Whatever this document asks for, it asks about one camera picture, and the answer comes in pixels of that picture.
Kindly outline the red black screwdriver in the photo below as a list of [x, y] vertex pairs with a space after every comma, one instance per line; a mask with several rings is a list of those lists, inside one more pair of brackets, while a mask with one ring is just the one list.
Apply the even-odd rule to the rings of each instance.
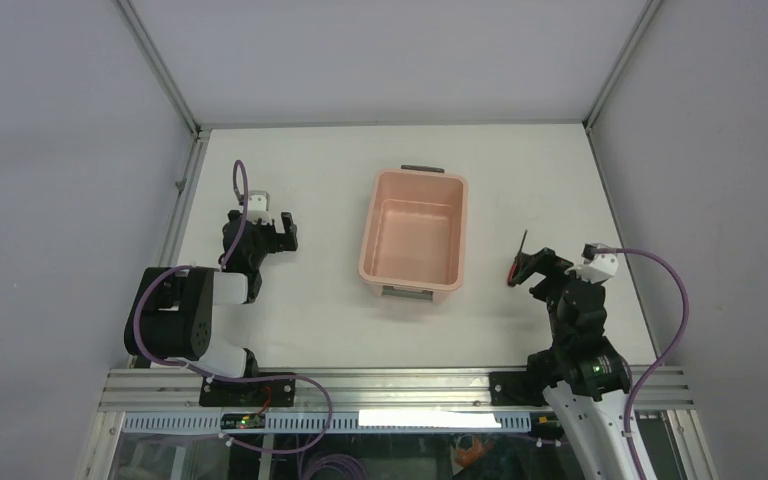
[[522, 266], [522, 264], [526, 261], [527, 254], [523, 252], [523, 247], [524, 247], [527, 235], [528, 235], [528, 229], [525, 229], [523, 232], [519, 247], [517, 248], [517, 252], [515, 253], [511, 267], [507, 274], [506, 284], [508, 287], [515, 287], [517, 285], [517, 282], [515, 281], [515, 277], [517, 275], [518, 270]]

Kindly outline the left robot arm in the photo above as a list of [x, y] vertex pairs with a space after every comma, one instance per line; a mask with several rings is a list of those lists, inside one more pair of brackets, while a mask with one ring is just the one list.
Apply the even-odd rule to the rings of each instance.
[[230, 255], [210, 267], [152, 267], [144, 271], [124, 328], [124, 346], [134, 356], [166, 366], [194, 368], [224, 378], [223, 394], [237, 406], [254, 403], [261, 380], [254, 353], [212, 332], [219, 305], [256, 301], [267, 256], [298, 249], [292, 214], [280, 214], [281, 229], [266, 211], [228, 213], [223, 247]]

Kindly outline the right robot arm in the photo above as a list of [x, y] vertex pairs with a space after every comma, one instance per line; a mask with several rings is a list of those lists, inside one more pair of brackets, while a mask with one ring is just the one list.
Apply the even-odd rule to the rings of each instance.
[[533, 275], [530, 288], [549, 317], [551, 346], [529, 356], [527, 399], [548, 405], [588, 479], [653, 479], [656, 472], [629, 407], [631, 376], [605, 334], [605, 282], [619, 261], [588, 245], [574, 264], [553, 250], [518, 252], [508, 273], [514, 287]]

